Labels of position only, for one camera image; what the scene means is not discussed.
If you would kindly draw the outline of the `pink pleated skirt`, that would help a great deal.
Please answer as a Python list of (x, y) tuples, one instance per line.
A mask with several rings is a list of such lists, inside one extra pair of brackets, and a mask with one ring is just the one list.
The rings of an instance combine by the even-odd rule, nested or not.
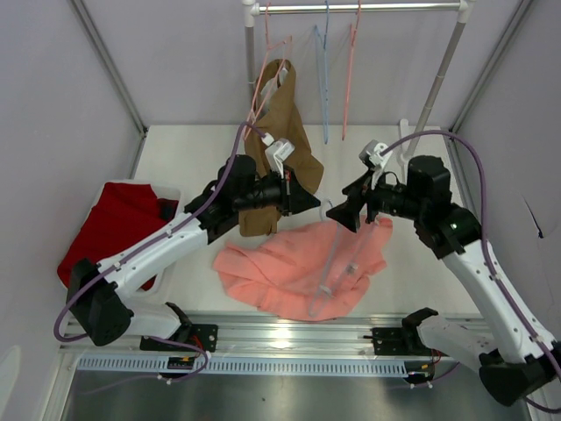
[[(376, 225), (362, 262), (368, 262), (368, 279), (384, 270), (382, 250), (393, 234), (389, 218)], [(336, 222), (322, 221), (278, 232), (256, 248), (233, 243), (220, 251), (213, 268), (227, 296), (280, 318), (312, 321), (308, 306), (334, 239)]]

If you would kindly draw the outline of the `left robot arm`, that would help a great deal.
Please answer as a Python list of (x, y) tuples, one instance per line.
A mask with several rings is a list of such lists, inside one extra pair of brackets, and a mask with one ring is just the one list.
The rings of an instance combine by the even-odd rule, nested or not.
[(260, 177), (255, 160), (237, 154), (162, 228), (109, 258), (79, 260), (71, 271), (67, 308), (95, 346), (134, 335), (159, 338), (168, 349), (179, 351), (190, 340), (188, 316), (174, 303), (136, 300), (140, 287), (232, 230), (242, 211), (272, 209), (292, 216), (319, 205), (291, 167)]

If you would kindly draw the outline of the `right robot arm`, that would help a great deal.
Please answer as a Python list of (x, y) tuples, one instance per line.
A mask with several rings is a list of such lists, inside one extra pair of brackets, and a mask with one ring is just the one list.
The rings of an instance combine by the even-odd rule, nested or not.
[(424, 308), (402, 320), (401, 346), (444, 353), (479, 375), (492, 398), (511, 406), (559, 376), (560, 343), (522, 303), (493, 257), (482, 227), (466, 208), (451, 200), (451, 173), (435, 156), (408, 164), (407, 181), (391, 185), (385, 174), (367, 170), (345, 187), (345, 202), (326, 215), (352, 232), (359, 213), (371, 223), (381, 213), (412, 221), (417, 238), (461, 282), (486, 320), (485, 338)]

